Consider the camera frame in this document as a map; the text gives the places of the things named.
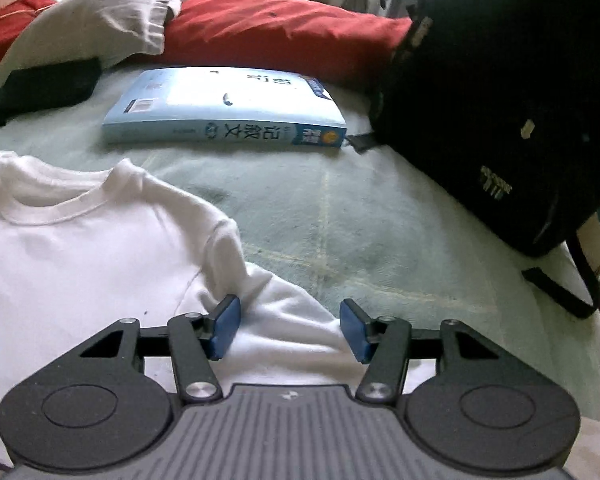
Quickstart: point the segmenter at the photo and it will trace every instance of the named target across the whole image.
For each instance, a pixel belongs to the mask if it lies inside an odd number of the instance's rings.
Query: white pillowcase
[[[184,0],[63,0],[42,12],[0,62],[0,88],[13,70],[100,59],[116,65],[132,54],[161,54],[164,24]]]

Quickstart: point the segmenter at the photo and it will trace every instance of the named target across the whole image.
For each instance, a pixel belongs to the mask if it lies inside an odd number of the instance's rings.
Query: gray ribbed pad
[[[8,480],[61,480],[27,467]],[[236,386],[191,406],[163,443],[81,480],[469,480],[411,442],[394,413],[352,400],[342,386]],[[567,480],[557,469],[525,480]]]

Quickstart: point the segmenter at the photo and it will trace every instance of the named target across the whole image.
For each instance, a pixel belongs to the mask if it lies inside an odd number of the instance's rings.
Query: t-shirt sleeve
[[[213,364],[225,394],[233,383],[355,386],[364,367],[349,350],[340,323],[304,289],[244,261],[235,222],[219,222],[201,272],[178,309],[211,310],[227,294],[242,305],[240,329]]]

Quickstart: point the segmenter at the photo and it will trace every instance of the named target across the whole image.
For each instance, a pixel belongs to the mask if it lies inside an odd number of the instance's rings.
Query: barcode
[[[133,112],[148,112],[154,107],[154,103],[157,99],[138,99],[129,108],[129,113]]]

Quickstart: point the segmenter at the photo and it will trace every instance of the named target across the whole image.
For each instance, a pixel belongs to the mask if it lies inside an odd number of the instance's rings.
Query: backpack strap
[[[548,294],[552,300],[565,310],[580,319],[586,319],[587,317],[592,316],[595,311],[600,311],[600,282],[582,252],[582,247],[577,234],[574,233],[571,237],[567,238],[567,247],[569,248],[573,262],[576,265],[576,269],[578,269],[578,273],[587,287],[587,291],[589,291],[592,304],[582,301],[580,298],[555,283],[554,280],[542,272],[539,267],[523,270],[522,276],[528,282],[533,283],[537,288]]]

